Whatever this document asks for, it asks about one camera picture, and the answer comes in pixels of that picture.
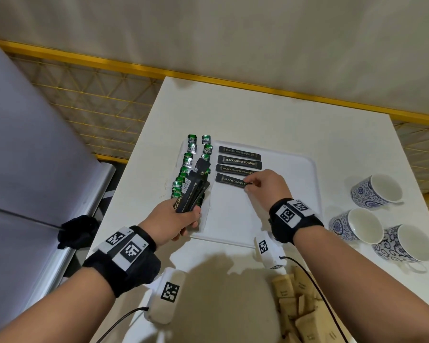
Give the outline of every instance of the right hand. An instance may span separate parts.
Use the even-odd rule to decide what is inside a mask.
[[[243,181],[249,183],[245,191],[254,196],[267,212],[279,200],[292,198],[285,179],[272,170],[250,174]]]

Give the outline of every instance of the black wrist strap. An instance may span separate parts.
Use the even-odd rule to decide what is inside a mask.
[[[116,297],[141,284],[149,284],[160,270],[156,244],[139,226],[124,227],[98,245],[84,262],[108,282]]]
[[[323,226],[321,220],[315,216],[315,212],[301,201],[291,197],[276,202],[270,208],[269,214],[272,233],[275,239],[281,243],[294,244],[294,235],[303,227]]]

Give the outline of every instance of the blue and white cup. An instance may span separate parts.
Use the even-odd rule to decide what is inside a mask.
[[[372,248],[385,260],[429,261],[429,237],[413,225],[401,224],[386,229],[383,240]]]
[[[383,239],[383,226],[368,209],[354,208],[329,221],[329,231],[347,242],[379,243]]]
[[[351,188],[351,199],[362,208],[400,202],[402,188],[392,177],[374,174]]]

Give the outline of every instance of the white controller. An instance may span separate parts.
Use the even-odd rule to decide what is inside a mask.
[[[254,241],[265,268],[277,269],[286,264],[285,260],[280,259],[280,257],[285,256],[285,251],[271,232],[259,232]]]
[[[167,267],[160,278],[157,290],[153,290],[148,302],[149,310],[144,313],[144,317],[159,324],[169,324],[186,280],[186,272]]]

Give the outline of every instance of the black cable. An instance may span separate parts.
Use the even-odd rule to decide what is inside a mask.
[[[322,294],[322,292],[321,292],[320,288],[316,285],[316,282],[313,280],[313,278],[312,278],[312,277],[310,276],[310,274],[307,272],[307,270],[306,270],[302,265],[300,265],[296,260],[292,259],[291,257],[280,257],[280,259],[289,259],[289,260],[292,260],[292,261],[294,261],[297,265],[299,265],[299,267],[300,267],[301,269],[303,269],[303,271],[305,272],[305,274],[306,274],[306,275],[310,278],[310,280],[312,281],[312,283],[313,283],[313,285],[315,286],[316,290],[318,290],[318,292],[319,292],[319,294],[320,294],[320,296],[321,296],[322,300],[324,301],[324,303],[325,303],[325,304],[326,304],[326,306],[327,306],[327,309],[329,309],[329,313],[330,313],[330,315],[332,316],[333,322],[335,323],[335,325],[337,326],[338,330],[340,331],[340,333],[341,333],[341,335],[342,335],[343,339],[345,340],[345,342],[346,342],[346,343],[349,343],[349,342],[348,342],[348,340],[346,339],[345,335],[343,334],[343,331],[342,331],[342,329],[341,329],[340,325],[338,324],[337,319],[335,318],[334,314],[332,313],[332,310],[330,309],[330,306],[329,306],[329,304],[327,303],[326,298],[325,298],[325,297],[324,297],[324,295]]]
[[[114,323],[113,326],[111,326],[108,331],[106,331],[103,336],[100,337],[100,339],[97,341],[97,343],[100,343],[110,332],[112,329],[114,329],[116,327],[117,324],[119,324],[122,320],[124,320],[125,318],[127,318],[129,315],[138,312],[138,311],[148,311],[149,307],[140,307],[140,308],[135,308],[133,310],[131,310],[130,312],[128,312],[125,316],[123,316],[121,319],[119,319],[117,322]]]

